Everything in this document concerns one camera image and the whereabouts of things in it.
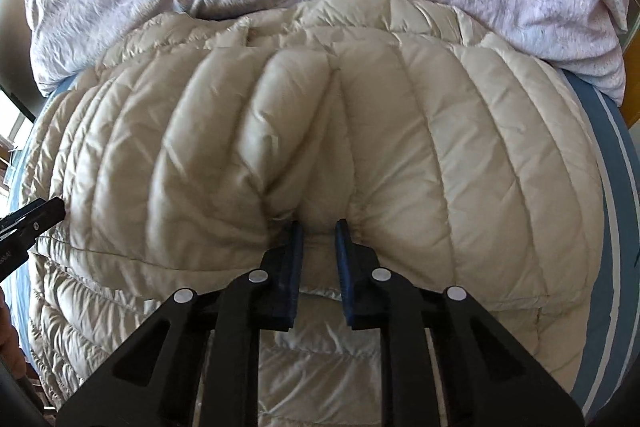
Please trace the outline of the beige quilted down jacket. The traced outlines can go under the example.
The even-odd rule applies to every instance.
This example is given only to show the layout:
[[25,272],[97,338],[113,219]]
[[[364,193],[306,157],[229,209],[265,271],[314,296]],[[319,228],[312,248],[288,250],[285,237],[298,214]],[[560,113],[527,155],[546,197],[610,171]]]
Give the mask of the beige quilted down jacket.
[[575,384],[603,244],[592,131],[559,72],[453,6],[154,17],[36,120],[18,200],[52,197],[66,218],[28,262],[28,337],[55,404],[174,291],[227,286],[292,220],[298,314],[262,335],[262,425],[381,421],[378,335],[340,303],[340,220],[414,285],[465,288]]

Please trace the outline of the blue white striped bedsheet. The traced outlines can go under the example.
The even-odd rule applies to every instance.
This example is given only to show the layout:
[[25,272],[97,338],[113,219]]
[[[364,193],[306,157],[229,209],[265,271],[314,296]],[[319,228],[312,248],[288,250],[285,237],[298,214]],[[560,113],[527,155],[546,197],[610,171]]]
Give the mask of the blue white striped bedsheet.
[[611,400],[639,352],[639,159],[614,102],[562,72],[585,111],[601,156],[601,266],[590,299],[587,340],[572,397],[593,419]]

